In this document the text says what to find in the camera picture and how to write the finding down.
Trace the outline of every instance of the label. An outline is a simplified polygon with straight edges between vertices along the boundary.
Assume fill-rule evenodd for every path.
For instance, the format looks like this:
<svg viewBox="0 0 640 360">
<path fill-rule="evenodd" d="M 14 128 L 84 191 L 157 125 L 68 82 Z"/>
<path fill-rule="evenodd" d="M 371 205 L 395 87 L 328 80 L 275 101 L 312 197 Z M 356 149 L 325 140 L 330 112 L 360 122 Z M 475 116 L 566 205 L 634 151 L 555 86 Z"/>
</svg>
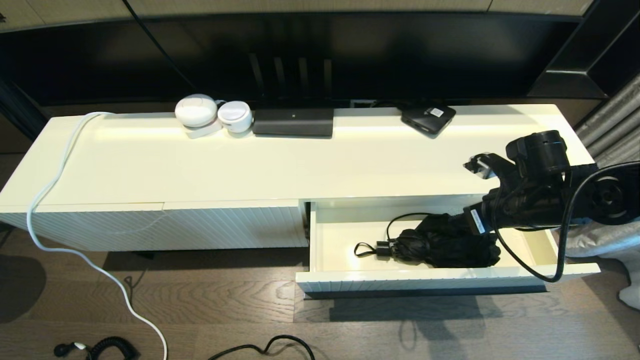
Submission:
<svg viewBox="0 0 640 360">
<path fill-rule="evenodd" d="M 484 234 L 484 225 L 482 224 L 482 220 L 480 220 L 480 215 L 478 215 L 476 209 L 471 210 L 471 217 L 474 218 L 478 232 Z"/>
<path fill-rule="evenodd" d="M 444 114 L 444 111 L 442 111 L 440 109 L 433 108 L 433 109 L 431 109 L 431 113 L 436 115 L 437 117 L 441 117 L 442 114 Z"/>
</svg>

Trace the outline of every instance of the white device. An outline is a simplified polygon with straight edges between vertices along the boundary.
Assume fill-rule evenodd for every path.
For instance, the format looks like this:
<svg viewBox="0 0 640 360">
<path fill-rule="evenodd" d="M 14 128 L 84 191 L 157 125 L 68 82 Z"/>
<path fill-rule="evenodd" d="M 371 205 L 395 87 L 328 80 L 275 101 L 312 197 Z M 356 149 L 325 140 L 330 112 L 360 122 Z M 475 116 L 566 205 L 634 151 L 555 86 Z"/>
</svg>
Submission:
<svg viewBox="0 0 640 360">
<path fill-rule="evenodd" d="M 244 101 L 230 101 L 218 110 L 218 120 L 231 133 L 243 133 L 251 127 L 253 114 Z"/>
<path fill-rule="evenodd" d="M 176 119 L 182 123 L 184 132 L 192 139 L 222 129 L 222 124 L 216 120 L 217 113 L 216 102 L 204 94 L 189 95 L 175 106 Z"/>
</svg>

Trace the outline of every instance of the open drawer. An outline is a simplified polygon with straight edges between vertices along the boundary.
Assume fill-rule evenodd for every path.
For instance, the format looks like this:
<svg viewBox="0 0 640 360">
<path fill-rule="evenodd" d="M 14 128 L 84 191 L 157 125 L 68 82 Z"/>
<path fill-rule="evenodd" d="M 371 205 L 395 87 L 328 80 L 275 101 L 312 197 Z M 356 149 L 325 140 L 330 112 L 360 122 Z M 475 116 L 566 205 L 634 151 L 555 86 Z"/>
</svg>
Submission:
<svg viewBox="0 0 640 360">
<path fill-rule="evenodd" d="M 438 198 L 442 203 L 445 197 Z M 509 288 L 509 292 L 513 292 L 513 288 L 544 284 L 504 249 L 500 261 L 490 268 L 433 268 L 425 263 L 407 264 L 394 259 L 379 260 L 376 256 L 358 258 L 353 254 L 354 246 L 361 241 L 374 245 L 376 241 L 384 240 L 388 221 L 398 215 L 418 211 L 443 213 L 448 207 L 451 207 L 449 213 L 455 213 L 454 209 L 460 209 L 455 199 L 447 203 L 445 207 L 383 206 L 384 202 L 355 206 L 312 203 L 309 271 L 297 273 L 296 282 L 305 293 L 463 288 Z M 415 228 L 421 218 L 394 222 L 390 228 L 391 238 L 403 229 Z M 504 229 L 500 233 L 514 252 L 536 271 L 545 275 L 555 273 L 557 246 L 549 231 L 523 233 Z M 598 272 L 600 269 L 595 263 L 566 265 L 561 280 Z"/>
</svg>

